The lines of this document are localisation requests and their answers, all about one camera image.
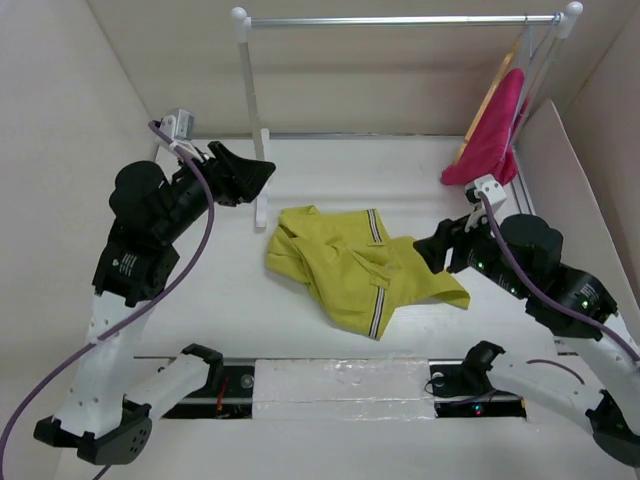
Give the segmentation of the yellow-green trousers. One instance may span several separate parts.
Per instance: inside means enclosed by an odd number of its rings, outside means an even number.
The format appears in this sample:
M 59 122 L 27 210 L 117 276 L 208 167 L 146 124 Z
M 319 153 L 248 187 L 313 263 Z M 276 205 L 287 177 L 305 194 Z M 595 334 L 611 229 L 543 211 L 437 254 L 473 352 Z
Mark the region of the yellow-green trousers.
M 450 274 L 435 273 L 410 236 L 392 238 L 375 209 L 281 211 L 266 266 L 307 287 L 338 327 L 382 338 L 399 307 L 435 299 L 467 309 L 470 294 Z

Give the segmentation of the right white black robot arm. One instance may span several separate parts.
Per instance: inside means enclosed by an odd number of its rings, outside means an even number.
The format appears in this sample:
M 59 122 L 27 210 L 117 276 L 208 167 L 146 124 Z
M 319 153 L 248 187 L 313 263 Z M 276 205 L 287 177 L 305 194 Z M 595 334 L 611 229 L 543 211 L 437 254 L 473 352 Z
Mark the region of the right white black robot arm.
M 502 223 L 486 214 L 441 221 L 435 233 L 413 244 L 435 273 L 473 268 L 515 298 L 536 323 L 562 340 L 601 382 L 599 389 L 571 386 L 554 373 L 517 362 L 489 341 L 473 346 L 458 377 L 473 393 L 505 391 L 530 400 L 581 427 L 618 462 L 639 465 L 639 349 L 610 324 L 618 306 L 593 275 L 561 261 L 562 234 L 527 214 Z

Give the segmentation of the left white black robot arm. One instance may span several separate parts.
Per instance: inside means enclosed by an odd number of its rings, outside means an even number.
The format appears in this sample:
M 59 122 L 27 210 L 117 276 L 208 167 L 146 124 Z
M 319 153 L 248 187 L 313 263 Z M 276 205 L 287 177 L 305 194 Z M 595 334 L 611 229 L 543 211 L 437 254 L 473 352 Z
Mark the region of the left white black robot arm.
M 175 241 L 210 204 L 235 207 L 261 193 L 276 166 L 242 158 L 221 142 L 197 151 L 171 178 L 153 161 L 116 176 L 109 206 L 115 220 L 93 277 L 87 341 L 68 400 L 37 422 L 36 440 L 73 449 L 96 466 L 127 465 L 143 451 L 155 421 L 196 392 L 212 396 L 224 380 L 223 356 L 191 344 L 164 369 L 130 385 L 134 351 L 178 263 Z

